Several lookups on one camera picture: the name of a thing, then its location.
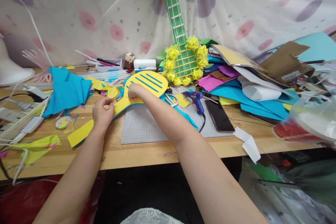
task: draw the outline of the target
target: white cloth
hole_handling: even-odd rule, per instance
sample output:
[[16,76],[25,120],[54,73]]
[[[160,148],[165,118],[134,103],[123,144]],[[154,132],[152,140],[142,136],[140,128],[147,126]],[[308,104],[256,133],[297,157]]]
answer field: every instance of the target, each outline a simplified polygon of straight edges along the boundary
[[[133,52],[155,59],[173,42],[164,0],[23,1],[56,66],[84,63],[75,49],[101,58]],[[336,30],[336,0],[179,1],[187,36],[212,38],[250,58],[289,40]],[[0,30],[10,56],[22,64],[22,50],[42,47],[18,0],[0,0],[0,6]]]
[[162,213],[154,208],[141,208],[136,210],[121,224],[183,224],[179,220]]

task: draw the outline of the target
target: cutting mat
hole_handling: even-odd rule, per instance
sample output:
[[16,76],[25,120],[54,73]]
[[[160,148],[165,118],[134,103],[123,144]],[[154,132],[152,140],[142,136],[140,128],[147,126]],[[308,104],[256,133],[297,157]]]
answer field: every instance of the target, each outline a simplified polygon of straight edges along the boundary
[[[185,87],[179,87],[178,89],[179,91],[173,89],[174,95],[188,91]],[[232,133],[222,133],[216,131],[211,116],[206,109],[204,99],[202,99],[201,102],[204,107],[204,114],[206,118],[205,126],[201,132],[202,136],[210,138],[233,135]],[[177,106],[182,112],[190,116],[199,129],[201,128],[204,119],[202,115],[197,114],[196,106],[194,104],[191,104],[190,102],[190,104],[185,108],[181,108],[180,105]],[[122,144],[168,141],[144,104],[134,105],[126,110],[122,135]]]

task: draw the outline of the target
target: yellow paddle shape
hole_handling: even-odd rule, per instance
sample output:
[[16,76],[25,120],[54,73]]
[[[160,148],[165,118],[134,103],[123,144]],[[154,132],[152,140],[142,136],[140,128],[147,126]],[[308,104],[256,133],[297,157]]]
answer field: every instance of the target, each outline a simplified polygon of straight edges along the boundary
[[168,87],[168,81],[159,73],[155,73],[153,71],[141,71],[132,75],[125,83],[124,96],[114,105],[113,118],[117,117],[129,106],[143,103],[140,98],[135,98],[133,102],[129,100],[128,89],[132,83],[137,83],[144,86],[157,97],[163,95]]

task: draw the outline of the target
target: workbench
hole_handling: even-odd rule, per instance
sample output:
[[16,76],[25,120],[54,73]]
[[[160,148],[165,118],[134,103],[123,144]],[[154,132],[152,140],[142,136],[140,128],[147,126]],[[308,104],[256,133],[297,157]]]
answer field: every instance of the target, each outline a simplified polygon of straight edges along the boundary
[[[0,88],[0,97],[8,96],[10,93],[11,90]],[[72,115],[79,114],[73,126],[74,130],[80,128],[92,119],[92,107],[101,98],[102,96],[95,92],[94,95],[87,100],[85,109],[78,107],[71,110],[70,113]],[[15,96],[13,99],[26,103],[33,101],[29,96]],[[11,102],[8,102],[5,107],[16,111],[19,110],[19,107]],[[233,120],[232,124],[234,127],[238,125],[254,137],[260,154],[316,148],[314,145],[280,141],[273,135],[271,131],[272,127],[269,124],[248,116],[247,113],[239,108],[239,104],[223,107],[227,115]],[[168,141],[121,145],[120,137],[122,136],[124,117],[125,112],[112,121],[106,132],[100,170],[160,165],[179,161],[175,148]],[[57,134],[61,140],[61,145],[57,145],[29,167],[24,168],[19,178],[63,174],[74,159],[81,147],[79,146],[75,149],[70,147],[67,136],[72,133],[72,125],[66,129],[58,130],[55,127],[56,121],[56,115],[45,119],[41,123],[41,127],[37,128],[33,133],[28,134],[21,141],[34,141],[52,134]],[[247,155],[242,148],[243,142],[235,136],[206,138],[206,140],[221,158]],[[19,152],[19,149],[11,149],[8,155],[2,158],[3,164],[11,177],[14,177],[16,169],[22,160],[18,155]],[[4,174],[0,171],[0,180],[5,179]]]

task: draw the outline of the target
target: blue glue gun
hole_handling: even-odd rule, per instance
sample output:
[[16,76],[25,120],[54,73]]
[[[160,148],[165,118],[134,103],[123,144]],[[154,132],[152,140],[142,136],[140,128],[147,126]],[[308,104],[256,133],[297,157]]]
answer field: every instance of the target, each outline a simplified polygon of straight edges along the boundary
[[195,92],[195,91],[185,91],[183,92],[184,97],[189,97],[195,103],[197,108],[197,114],[204,114],[204,108],[201,103],[201,99],[203,98],[202,92]]

